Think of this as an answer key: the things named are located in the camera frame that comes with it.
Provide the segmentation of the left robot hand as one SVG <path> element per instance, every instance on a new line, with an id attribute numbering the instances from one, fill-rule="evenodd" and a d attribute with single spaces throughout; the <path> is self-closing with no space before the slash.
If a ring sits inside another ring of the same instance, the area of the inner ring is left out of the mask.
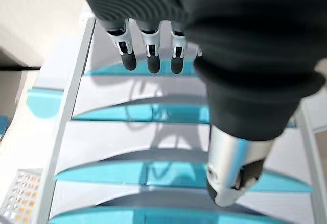
<path id="1" fill-rule="evenodd" d="M 178 24 L 200 48 L 194 61 L 210 109 L 207 188 L 232 205 L 263 163 L 300 101 L 325 84 L 326 0 L 86 0 L 107 31 L 132 18 Z"/>

